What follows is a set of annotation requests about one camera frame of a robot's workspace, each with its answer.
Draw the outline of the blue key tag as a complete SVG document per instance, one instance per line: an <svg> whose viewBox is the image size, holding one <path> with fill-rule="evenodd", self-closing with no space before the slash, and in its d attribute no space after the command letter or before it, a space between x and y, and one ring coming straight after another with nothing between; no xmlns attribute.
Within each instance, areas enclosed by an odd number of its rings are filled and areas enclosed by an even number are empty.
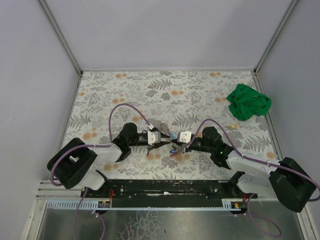
<svg viewBox="0 0 320 240"><path fill-rule="evenodd" d="M169 132L169 134L170 134L170 137L171 137L173 140L176 139L176 136L174 135L174 133L173 133L171 130L169 130L168 132Z"/></svg>

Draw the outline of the grey crescent keyring holder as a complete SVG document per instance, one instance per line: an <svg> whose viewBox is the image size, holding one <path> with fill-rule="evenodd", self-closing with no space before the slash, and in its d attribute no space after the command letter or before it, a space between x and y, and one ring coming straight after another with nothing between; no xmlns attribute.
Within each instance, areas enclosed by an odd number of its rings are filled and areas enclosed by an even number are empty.
<svg viewBox="0 0 320 240"><path fill-rule="evenodd" d="M169 134L170 128L169 128L168 124L162 122L162 123L160 124L160 126L161 126L161 129L163 130L163 132L164 132L167 136L170 136L170 134Z"/></svg>

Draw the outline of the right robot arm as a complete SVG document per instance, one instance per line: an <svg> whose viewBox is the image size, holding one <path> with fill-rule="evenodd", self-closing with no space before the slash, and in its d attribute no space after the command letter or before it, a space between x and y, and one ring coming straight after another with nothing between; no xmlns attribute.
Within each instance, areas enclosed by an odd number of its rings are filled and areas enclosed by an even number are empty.
<svg viewBox="0 0 320 240"><path fill-rule="evenodd" d="M295 160L268 161L240 155L226 144L215 127L206 127L201 137L190 131L180 131L172 143L185 152L210 153L215 165L240 174L235 178L237 187L246 194L275 198L287 209L300 213L316 191L309 176Z"/></svg>

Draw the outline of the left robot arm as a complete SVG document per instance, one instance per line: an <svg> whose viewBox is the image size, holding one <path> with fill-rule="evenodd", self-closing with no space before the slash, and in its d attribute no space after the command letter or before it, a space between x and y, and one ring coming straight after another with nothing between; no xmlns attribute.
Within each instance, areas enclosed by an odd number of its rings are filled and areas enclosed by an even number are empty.
<svg viewBox="0 0 320 240"><path fill-rule="evenodd" d="M82 186L99 190L107 179L91 169L95 161L118 163L132 153L132 147L146 146L149 153L171 143L170 137L156 127L149 128L139 133L136 124L126 123L109 144L86 144L80 138L73 138L47 164L51 184L65 189Z"/></svg>

